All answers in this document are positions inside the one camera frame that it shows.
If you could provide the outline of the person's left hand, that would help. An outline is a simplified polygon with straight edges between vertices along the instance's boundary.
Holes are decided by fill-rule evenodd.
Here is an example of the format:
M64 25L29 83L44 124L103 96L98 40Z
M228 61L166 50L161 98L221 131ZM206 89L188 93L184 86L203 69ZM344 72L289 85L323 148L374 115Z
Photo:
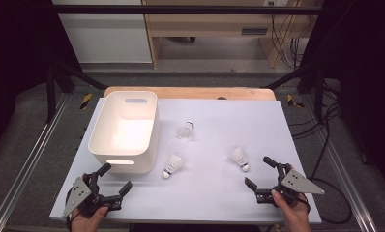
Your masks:
M101 207L90 218L87 218L82 215L79 209L74 209L71 219L72 232L97 232L107 212L107 207Z

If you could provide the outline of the black curtain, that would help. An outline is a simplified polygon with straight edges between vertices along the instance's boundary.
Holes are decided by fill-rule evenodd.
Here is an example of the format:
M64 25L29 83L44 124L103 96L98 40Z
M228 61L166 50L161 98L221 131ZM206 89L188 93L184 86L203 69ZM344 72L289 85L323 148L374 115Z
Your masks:
M341 107L357 143L385 179L385 0L323 0L307 58L341 83Z
M0 0L0 139L21 92L45 82L54 61L80 65L52 0Z

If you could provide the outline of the person's right hand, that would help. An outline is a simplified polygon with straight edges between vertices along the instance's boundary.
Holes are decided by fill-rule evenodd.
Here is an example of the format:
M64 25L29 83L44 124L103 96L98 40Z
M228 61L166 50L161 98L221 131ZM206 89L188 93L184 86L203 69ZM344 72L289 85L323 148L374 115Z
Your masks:
M274 202L281 209L287 232L311 232L308 207L304 203L289 206L276 190L271 191Z

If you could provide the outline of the wooden desk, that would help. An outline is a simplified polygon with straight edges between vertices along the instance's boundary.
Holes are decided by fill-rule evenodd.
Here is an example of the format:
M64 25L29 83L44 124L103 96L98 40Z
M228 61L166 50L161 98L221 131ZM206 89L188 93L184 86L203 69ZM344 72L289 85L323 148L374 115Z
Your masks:
M321 7L325 0L141 0L144 6ZM283 62L292 39L307 39L315 15L256 14L147 14L150 41L164 37L257 38L269 66Z

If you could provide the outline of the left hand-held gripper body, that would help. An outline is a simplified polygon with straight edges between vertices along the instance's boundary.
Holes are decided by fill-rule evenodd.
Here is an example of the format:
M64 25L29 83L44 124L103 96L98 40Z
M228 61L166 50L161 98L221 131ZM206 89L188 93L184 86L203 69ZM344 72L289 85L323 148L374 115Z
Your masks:
M101 207L107 207L109 212L121 209L120 195L105 197L99 194L98 178L96 173L83 174L74 181L68 191L63 217L69 216L74 209L79 209L86 218L90 218Z

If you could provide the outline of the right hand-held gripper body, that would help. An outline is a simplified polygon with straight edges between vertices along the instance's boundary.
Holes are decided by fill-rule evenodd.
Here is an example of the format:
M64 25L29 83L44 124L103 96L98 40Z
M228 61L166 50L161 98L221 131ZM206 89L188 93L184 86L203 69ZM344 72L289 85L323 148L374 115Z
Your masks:
M278 183L271 189L255 187L254 194L258 204L275 205L272 190L277 191L288 205L300 201L300 193L324 194L325 190L291 168L289 163L271 164L278 172Z

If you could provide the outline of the black horizontal frame bar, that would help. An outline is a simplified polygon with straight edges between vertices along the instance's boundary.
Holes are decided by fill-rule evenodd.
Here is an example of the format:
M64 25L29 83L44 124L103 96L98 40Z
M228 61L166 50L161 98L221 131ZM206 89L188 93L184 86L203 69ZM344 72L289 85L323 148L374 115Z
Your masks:
M325 13L325 10L319 7L54 5L50 9L63 14L321 15Z

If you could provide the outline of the white cabinet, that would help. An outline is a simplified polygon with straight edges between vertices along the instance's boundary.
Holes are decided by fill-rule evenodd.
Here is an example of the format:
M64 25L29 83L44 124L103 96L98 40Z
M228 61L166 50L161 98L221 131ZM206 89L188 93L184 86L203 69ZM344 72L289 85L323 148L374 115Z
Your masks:
M80 64L151 63L143 14L59 14Z

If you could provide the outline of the black metal stand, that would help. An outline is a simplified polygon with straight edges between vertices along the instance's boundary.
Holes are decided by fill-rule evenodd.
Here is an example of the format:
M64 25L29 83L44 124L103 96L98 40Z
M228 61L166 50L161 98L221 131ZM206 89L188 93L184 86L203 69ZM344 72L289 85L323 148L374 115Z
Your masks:
M318 65L313 63L301 65L297 70L266 85L265 88L275 90L294 78L299 78L299 83L296 87L299 94L313 93L313 114L318 122L321 123L323 121L324 77L323 70Z
M56 115L56 96L55 96L55 84L61 88L63 93L71 93L75 85L71 80L71 77L75 76L80 80L90 84L91 86L99 89L106 90L107 85L95 80L89 75L85 74L79 69L73 68L62 62L52 63L46 71L46 94L47 94L47 119L46 121L51 122Z

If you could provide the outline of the aluminium floor rail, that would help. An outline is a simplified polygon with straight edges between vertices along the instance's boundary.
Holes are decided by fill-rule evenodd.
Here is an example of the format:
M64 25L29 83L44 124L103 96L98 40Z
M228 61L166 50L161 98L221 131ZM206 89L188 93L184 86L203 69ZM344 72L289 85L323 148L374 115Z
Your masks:
M377 227L359 193L352 178L343 165L339 154L330 139L330 131L325 126L319 133L320 140L324 144L327 159L337 177L341 190L350 203L351 211L355 217L361 232L378 232Z
M0 205L0 232L4 229L10 215L12 214L20 195L23 193L38 161L40 160L44 149L56 128L60 117L62 116L66 105L70 99L70 94L62 94L56 104L54 116L44 125L44 128L38 137L29 156L18 172L10 190Z

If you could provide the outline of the white plastic storage bin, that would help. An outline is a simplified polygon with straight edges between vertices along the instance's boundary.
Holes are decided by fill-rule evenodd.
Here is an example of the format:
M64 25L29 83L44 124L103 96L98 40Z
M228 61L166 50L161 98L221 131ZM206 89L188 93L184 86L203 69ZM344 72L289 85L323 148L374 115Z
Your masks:
M144 174L156 162L160 114L150 91L114 91L107 95L88 149L113 173Z

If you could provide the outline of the white feather shuttlecock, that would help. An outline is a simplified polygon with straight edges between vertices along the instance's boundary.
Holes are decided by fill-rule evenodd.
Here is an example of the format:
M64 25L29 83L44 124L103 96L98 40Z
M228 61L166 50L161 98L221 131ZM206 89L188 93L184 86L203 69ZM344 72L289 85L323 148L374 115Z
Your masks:
M168 179L176 170L184 165L184 160L176 154L171 154L163 169L163 177Z
M240 168L244 171L244 172L248 172L249 169L250 169L250 166L249 166L249 163L247 161L247 158L244 154L244 151L243 151L243 148L242 147L238 147L236 149L234 149L229 157L237 164L240 166Z
M187 121L185 125L178 129L177 135L180 139L192 140L193 139L193 122Z

